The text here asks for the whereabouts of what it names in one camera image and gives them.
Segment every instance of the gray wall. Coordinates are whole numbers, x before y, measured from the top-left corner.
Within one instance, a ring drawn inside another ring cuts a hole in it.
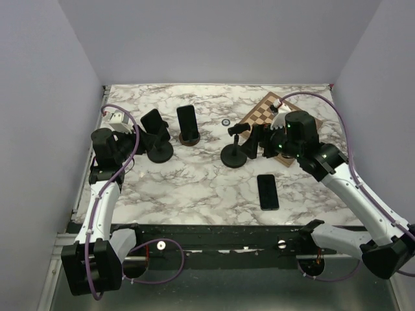
[[[56,0],[0,4],[0,309],[35,310],[102,87]]]
[[[415,223],[415,1],[384,0],[334,88],[357,169]],[[405,270],[415,273],[415,260]],[[407,279],[408,288],[415,280]]]
[[[60,0],[105,84],[333,83],[380,0]]]

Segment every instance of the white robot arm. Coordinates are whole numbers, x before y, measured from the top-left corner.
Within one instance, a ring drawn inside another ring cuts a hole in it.
[[[415,226],[394,212],[361,178],[357,176],[358,183],[355,181],[348,158],[336,146],[319,141],[316,123],[310,114],[306,111],[284,111],[283,114],[285,127],[253,125],[241,150],[254,159],[260,143],[265,157],[282,154],[296,158],[300,167],[332,190],[367,229],[367,232],[353,232],[315,220],[301,229],[300,234],[307,243],[353,256],[362,260],[376,276],[389,279],[415,255]]]

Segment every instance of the black smartphone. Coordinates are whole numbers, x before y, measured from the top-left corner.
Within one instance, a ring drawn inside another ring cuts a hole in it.
[[[158,135],[160,132],[160,128],[165,128],[166,125],[161,118],[160,112],[157,109],[153,109],[152,111],[148,112],[140,119],[144,129],[147,133]],[[161,136],[162,141],[169,141],[170,134],[167,130],[163,131],[163,135]]]
[[[197,128],[195,107],[187,105],[177,108],[177,117],[179,119],[180,131],[184,141],[198,139],[199,131]]]
[[[277,185],[272,174],[258,175],[259,204],[263,211],[275,211],[279,209]]]

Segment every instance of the white marble tabletop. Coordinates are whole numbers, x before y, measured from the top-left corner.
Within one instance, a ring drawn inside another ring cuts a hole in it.
[[[227,86],[227,85],[129,85],[113,86],[108,103],[132,112],[137,123],[157,108],[169,123],[174,147],[172,159],[155,164],[146,155],[126,175],[112,222],[127,224],[305,225],[317,218],[333,225],[360,225],[342,201],[297,162],[287,168],[275,159],[259,156],[238,169],[225,167],[220,151],[233,139],[222,119],[239,122],[269,91],[279,96],[293,91],[313,91],[328,99],[328,86]],[[323,121],[320,140],[343,151],[345,142],[335,112],[321,100],[297,96],[289,101]],[[195,106],[200,142],[180,144],[176,108]],[[262,211],[256,177],[273,174],[279,198],[278,211]],[[83,222],[89,202],[85,184],[77,222]]]

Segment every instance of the chessboard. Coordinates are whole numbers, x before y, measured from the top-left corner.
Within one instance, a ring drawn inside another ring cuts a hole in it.
[[[249,123],[249,125],[252,128],[253,124],[266,124],[266,123],[271,123],[272,119],[274,118],[274,115],[272,114],[271,110],[270,110],[270,106],[281,97],[279,97],[278,95],[269,92],[266,97],[264,97],[251,111],[249,111],[249,113],[242,119],[242,121],[240,123]],[[296,111],[296,110],[301,110],[299,107],[291,104],[290,102],[287,102],[286,100],[284,100],[284,104],[286,104],[291,110]],[[317,130],[319,130],[322,125],[323,125],[323,121],[314,118],[316,121],[316,126],[317,126]],[[241,135],[247,139],[249,138],[251,131],[245,131],[243,132]],[[278,155],[277,157],[275,157],[275,159],[281,163],[283,163],[286,167],[290,167],[295,159],[293,158],[285,158],[282,157],[281,155]]]

